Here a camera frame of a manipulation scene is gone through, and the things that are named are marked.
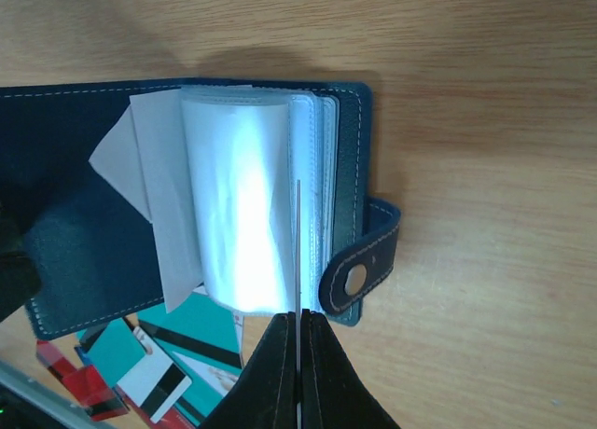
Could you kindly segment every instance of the wood grain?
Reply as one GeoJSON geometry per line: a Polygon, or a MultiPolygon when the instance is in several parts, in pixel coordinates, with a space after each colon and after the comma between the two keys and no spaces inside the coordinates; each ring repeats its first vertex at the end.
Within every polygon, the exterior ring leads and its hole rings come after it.
{"type": "MultiPolygon", "coordinates": [[[[405,429],[589,429],[596,29],[597,0],[0,0],[0,84],[367,81],[369,189],[404,224],[362,323],[335,326],[361,379],[405,429]]],[[[42,378],[26,326],[0,357],[42,378]]]]}

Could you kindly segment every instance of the metal snap button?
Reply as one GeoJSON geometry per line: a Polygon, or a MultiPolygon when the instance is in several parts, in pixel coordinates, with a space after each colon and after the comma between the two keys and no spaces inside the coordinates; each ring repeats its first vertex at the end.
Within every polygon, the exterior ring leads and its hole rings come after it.
{"type": "Polygon", "coordinates": [[[344,285],[344,292],[349,296],[358,294],[367,279],[367,268],[363,264],[357,264],[348,271],[346,284],[344,285]]]}

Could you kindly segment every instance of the dark blue leather wallet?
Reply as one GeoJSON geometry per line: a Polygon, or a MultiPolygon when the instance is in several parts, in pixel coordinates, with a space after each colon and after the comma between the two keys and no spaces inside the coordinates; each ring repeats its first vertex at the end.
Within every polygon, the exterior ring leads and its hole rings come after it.
{"type": "Polygon", "coordinates": [[[26,303],[40,339],[163,300],[151,225],[88,160],[130,95],[198,84],[251,84],[336,98],[334,255],[319,287],[322,307],[334,320],[355,325],[363,296],[392,270],[400,212],[367,194],[372,95],[365,84],[175,78],[2,88],[0,201],[15,216],[42,281],[26,303]],[[355,267],[366,274],[353,290],[347,282],[355,267]]]}

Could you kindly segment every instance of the metal object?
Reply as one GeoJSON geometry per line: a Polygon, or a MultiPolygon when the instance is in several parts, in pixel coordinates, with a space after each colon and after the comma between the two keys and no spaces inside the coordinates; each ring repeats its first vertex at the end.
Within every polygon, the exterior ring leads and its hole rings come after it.
{"type": "MultiPolygon", "coordinates": [[[[295,314],[297,331],[297,378],[300,378],[300,315],[302,306],[300,300],[300,180],[297,181],[297,226],[295,228],[295,314]]],[[[300,400],[297,400],[297,428],[302,428],[300,400]]]]}
{"type": "Polygon", "coordinates": [[[114,429],[105,422],[92,422],[83,408],[2,361],[0,384],[69,429],[114,429]]]}
{"type": "Polygon", "coordinates": [[[355,296],[361,291],[361,289],[363,289],[363,285],[365,284],[366,279],[367,268],[365,267],[365,265],[357,264],[356,266],[353,266],[348,271],[346,284],[344,285],[344,291],[349,296],[355,296]]]}

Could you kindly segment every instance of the card pile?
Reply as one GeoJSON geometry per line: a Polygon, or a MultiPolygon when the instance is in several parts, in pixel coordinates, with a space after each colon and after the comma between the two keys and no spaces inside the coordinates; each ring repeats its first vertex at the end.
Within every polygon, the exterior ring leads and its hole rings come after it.
{"type": "Polygon", "coordinates": [[[243,368],[243,318],[197,288],[174,312],[160,304],[77,333],[73,366],[50,342],[37,358],[94,421],[132,409],[148,427],[197,427],[232,388],[243,368]]]}

